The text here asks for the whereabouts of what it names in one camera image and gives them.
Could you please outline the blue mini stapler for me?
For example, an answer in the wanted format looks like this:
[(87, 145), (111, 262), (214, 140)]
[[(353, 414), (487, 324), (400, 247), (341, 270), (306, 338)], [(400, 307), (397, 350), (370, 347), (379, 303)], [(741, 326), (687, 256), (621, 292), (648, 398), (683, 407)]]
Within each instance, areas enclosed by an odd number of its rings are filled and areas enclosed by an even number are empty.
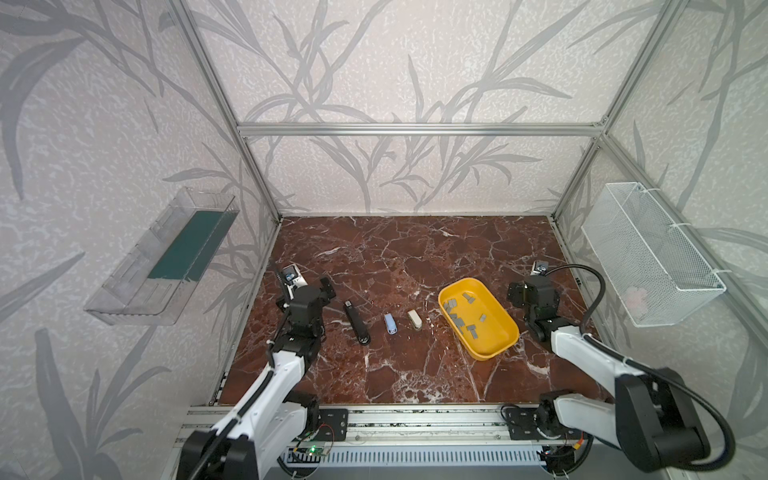
[(397, 328), (397, 324), (396, 324), (396, 321), (394, 319), (394, 316), (391, 313), (387, 313), (384, 316), (384, 320), (385, 320), (387, 332), (390, 335), (396, 334), (398, 332), (398, 328)]

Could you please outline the white mini stapler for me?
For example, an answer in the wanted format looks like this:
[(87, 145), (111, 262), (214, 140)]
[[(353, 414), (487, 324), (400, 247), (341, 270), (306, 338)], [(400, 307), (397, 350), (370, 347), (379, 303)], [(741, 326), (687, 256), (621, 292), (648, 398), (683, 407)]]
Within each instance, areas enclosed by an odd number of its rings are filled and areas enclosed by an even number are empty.
[(409, 310), (407, 315), (415, 330), (421, 330), (423, 328), (423, 320), (415, 310)]

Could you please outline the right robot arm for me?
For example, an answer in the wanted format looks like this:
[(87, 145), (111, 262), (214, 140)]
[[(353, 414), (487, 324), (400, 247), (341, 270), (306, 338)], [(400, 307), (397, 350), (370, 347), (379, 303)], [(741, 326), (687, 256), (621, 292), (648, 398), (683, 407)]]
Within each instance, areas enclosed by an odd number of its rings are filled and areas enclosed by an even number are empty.
[(736, 454), (735, 435), (710, 402), (676, 371), (633, 360), (589, 333), (588, 323), (607, 287), (598, 270), (579, 268), (595, 276), (599, 291), (577, 324), (559, 315), (560, 294), (544, 264), (507, 289), (534, 338), (588, 374), (613, 399), (598, 401), (567, 390), (543, 394), (534, 416), (540, 434), (558, 438), (577, 430), (587, 443), (599, 440), (619, 449), (646, 473), (666, 468), (712, 472), (727, 466)]

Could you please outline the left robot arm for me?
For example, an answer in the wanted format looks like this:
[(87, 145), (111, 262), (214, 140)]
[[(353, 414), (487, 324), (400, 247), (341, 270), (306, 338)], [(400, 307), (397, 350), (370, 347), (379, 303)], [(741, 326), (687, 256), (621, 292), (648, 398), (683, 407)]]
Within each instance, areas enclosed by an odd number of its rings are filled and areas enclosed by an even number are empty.
[(323, 309), (336, 293), (323, 277), (310, 285), (294, 264), (277, 274), (283, 317), (267, 342), (267, 364), (229, 413), (184, 442), (178, 479), (260, 479), (289, 443), (319, 428), (317, 397), (294, 388), (318, 357)]

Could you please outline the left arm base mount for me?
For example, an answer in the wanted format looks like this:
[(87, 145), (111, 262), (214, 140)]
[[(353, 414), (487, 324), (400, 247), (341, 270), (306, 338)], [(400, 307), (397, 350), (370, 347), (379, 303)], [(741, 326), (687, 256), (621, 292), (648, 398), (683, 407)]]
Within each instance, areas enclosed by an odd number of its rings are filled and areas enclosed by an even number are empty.
[(347, 408), (321, 407), (310, 412), (308, 430), (303, 440), (320, 442), (345, 441), (349, 426)]

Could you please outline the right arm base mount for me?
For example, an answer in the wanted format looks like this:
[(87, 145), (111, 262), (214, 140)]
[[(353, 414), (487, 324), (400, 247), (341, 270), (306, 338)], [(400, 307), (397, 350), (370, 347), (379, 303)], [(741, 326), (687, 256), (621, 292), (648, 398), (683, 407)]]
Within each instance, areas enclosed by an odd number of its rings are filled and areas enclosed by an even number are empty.
[(511, 440), (565, 444), (585, 440), (580, 430), (566, 427), (558, 420), (553, 410), (542, 406), (521, 407), (508, 404), (501, 407), (500, 413)]

